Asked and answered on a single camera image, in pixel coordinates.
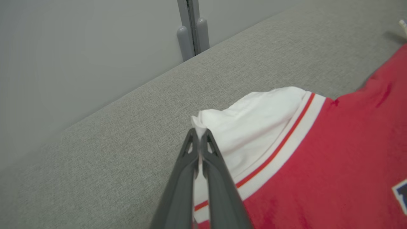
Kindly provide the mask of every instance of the gray couch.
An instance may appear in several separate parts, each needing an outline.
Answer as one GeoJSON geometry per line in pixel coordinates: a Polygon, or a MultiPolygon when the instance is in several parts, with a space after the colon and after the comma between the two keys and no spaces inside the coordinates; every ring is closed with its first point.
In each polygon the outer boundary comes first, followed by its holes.
{"type": "Polygon", "coordinates": [[[303,0],[212,47],[2,171],[0,227],[148,227],[191,115],[285,86],[353,92],[406,42],[406,10],[405,0],[303,0]]]}

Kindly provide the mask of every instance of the garment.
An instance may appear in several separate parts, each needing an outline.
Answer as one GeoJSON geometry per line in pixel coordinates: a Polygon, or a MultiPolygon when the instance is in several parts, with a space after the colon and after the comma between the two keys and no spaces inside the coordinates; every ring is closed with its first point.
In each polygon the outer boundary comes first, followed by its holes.
{"type": "MultiPolygon", "coordinates": [[[[274,125],[284,127],[231,173],[254,227],[407,228],[407,45],[357,92],[332,100],[292,90],[301,102],[274,125]]],[[[223,145],[220,136],[227,131],[205,121],[205,111],[193,123],[210,128],[223,145]]],[[[234,144],[253,141],[247,139],[234,144]]],[[[224,157],[228,168],[238,150],[224,157]]],[[[200,228],[209,228],[207,196],[197,193],[195,218],[200,228]]]]}

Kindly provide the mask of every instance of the white stripe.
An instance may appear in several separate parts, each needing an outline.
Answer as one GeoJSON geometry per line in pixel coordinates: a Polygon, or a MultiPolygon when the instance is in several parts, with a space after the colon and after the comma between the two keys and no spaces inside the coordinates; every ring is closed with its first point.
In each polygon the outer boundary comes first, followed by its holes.
{"type": "MultiPolygon", "coordinates": [[[[240,175],[234,177],[233,180],[235,181],[235,183],[238,183],[239,181],[243,180],[245,177],[250,175],[256,168],[261,166],[273,154],[273,152],[283,141],[287,133],[293,127],[294,123],[297,121],[298,117],[300,116],[301,112],[306,106],[310,96],[311,92],[307,92],[304,95],[304,99],[300,107],[293,115],[293,118],[288,122],[284,130],[281,132],[280,136],[276,139],[276,141],[271,145],[271,147],[267,150],[267,152],[264,155],[262,155],[255,163],[253,163],[240,175]]],[[[290,156],[294,153],[298,145],[301,143],[301,141],[304,139],[304,137],[314,124],[314,121],[316,120],[324,102],[325,97],[320,95],[314,96],[314,99],[312,100],[307,112],[302,117],[298,126],[295,128],[290,138],[281,148],[280,152],[276,155],[276,157],[251,180],[249,180],[240,188],[238,188],[238,192],[243,200],[247,199],[257,190],[259,190],[285,164],[285,162],[288,161],[290,156]]],[[[209,219],[208,206],[205,206],[196,211],[194,216],[198,223],[208,220],[209,219]]]]}

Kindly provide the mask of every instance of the red jersey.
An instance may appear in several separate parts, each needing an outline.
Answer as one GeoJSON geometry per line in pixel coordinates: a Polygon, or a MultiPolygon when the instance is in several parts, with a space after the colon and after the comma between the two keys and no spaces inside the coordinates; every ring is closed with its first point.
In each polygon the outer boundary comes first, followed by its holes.
{"type": "MultiPolygon", "coordinates": [[[[363,89],[310,92],[263,157],[234,178],[254,228],[407,228],[407,46],[363,89]]],[[[208,202],[197,203],[209,228],[208,202]]]]}

